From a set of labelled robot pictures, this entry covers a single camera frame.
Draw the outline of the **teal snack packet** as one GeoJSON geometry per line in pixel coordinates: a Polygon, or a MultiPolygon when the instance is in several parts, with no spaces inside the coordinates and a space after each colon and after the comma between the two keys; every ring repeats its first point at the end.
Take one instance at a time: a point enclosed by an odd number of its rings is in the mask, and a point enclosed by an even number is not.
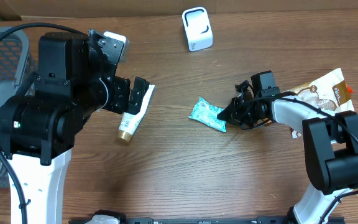
{"type": "Polygon", "coordinates": [[[199,100],[195,104],[189,118],[225,133],[226,122],[218,119],[218,114],[222,111],[222,108],[211,105],[202,97],[199,97],[199,100]]]}

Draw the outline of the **white tube gold cap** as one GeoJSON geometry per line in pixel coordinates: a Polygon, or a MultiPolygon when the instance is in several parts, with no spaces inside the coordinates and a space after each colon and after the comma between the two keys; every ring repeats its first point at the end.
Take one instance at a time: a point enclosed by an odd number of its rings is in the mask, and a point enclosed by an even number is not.
{"type": "Polygon", "coordinates": [[[155,85],[149,85],[145,96],[142,99],[140,111],[137,114],[124,113],[121,119],[121,123],[116,133],[116,140],[123,144],[129,144],[136,129],[138,128],[142,118],[147,112],[150,99],[154,91],[155,85]]]}

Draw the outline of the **beige brown snack pouch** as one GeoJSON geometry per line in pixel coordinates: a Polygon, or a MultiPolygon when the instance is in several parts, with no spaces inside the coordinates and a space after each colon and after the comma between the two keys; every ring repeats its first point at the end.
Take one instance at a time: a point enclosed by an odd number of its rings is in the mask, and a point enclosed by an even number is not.
{"type": "Polygon", "coordinates": [[[346,84],[341,68],[337,68],[312,82],[288,91],[296,93],[302,101],[324,110],[336,113],[354,111],[346,84]]]}

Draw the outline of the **orange spaghetti package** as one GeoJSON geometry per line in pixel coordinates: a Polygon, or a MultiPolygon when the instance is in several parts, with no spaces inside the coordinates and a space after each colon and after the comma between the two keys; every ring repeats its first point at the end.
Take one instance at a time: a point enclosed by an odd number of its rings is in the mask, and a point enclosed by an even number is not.
{"type": "Polygon", "coordinates": [[[348,85],[348,84],[346,84],[346,88],[347,88],[347,91],[350,93],[350,94],[353,94],[353,90],[352,90],[352,88],[348,85]]]}

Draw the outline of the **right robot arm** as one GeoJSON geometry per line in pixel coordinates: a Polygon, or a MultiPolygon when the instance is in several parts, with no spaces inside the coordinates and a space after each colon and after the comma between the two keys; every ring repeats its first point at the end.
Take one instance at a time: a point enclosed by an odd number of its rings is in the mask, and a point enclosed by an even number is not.
{"type": "Polygon", "coordinates": [[[285,124],[303,136],[310,184],[284,217],[259,217],[258,223],[344,223],[330,215],[342,199],[358,195],[358,114],[313,106],[294,92],[280,91],[271,71],[235,86],[239,96],[217,115],[243,130],[268,121],[285,124]]]}

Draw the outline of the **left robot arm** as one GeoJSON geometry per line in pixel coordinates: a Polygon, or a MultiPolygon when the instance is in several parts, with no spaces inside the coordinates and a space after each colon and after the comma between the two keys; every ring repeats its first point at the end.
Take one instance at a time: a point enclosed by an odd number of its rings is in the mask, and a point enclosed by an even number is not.
{"type": "Polygon", "coordinates": [[[32,85],[0,107],[0,149],[14,171],[11,222],[60,223],[63,189],[75,136],[91,114],[104,109],[122,116],[129,141],[147,110],[154,86],[143,78],[116,75],[128,39],[113,32],[49,32],[39,40],[39,70],[32,85]]]}

